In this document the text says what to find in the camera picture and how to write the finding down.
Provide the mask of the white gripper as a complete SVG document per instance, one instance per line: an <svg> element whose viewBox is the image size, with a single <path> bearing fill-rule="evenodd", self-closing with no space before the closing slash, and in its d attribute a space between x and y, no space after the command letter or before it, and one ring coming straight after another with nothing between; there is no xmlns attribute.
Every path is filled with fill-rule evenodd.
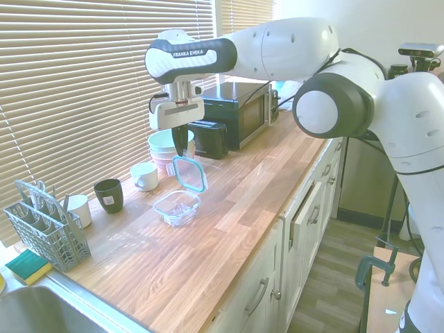
<svg viewBox="0 0 444 333"><path fill-rule="evenodd" d="M203 119L205 115L202 99L189 99L188 104L177 105L168 99L152 104L149 125L153 130L172 129L173 143L178 156L185 156L188 149L187 123Z"/></svg>

